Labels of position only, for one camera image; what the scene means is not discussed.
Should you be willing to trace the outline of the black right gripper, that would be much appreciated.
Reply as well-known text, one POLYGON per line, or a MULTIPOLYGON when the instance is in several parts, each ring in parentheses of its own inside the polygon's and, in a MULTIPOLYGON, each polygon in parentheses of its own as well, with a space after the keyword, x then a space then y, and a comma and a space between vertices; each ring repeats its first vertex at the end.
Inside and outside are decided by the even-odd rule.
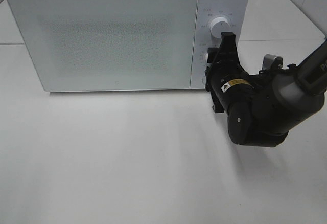
POLYGON ((219 48, 207 49, 205 89, 210 93, 215 113, 229 113, 238 102, 251 102, 255 96, 248 73, 241 67, 233 32, 221 33, 219 48))

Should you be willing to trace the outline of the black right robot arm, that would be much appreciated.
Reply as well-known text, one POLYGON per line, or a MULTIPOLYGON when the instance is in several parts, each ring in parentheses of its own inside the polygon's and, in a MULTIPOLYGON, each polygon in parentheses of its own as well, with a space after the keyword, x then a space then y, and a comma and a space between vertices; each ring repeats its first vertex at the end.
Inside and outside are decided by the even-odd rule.
POLYGON ((289 131, 320 111, 326 92, 326 44, 300 64, 265 55, 256 75, 241 66, 236 36, 223 32, 217 48, 208 48, 205 88, 215 113, 227 114, 231 141, 243 146, 275 147, 289 131))

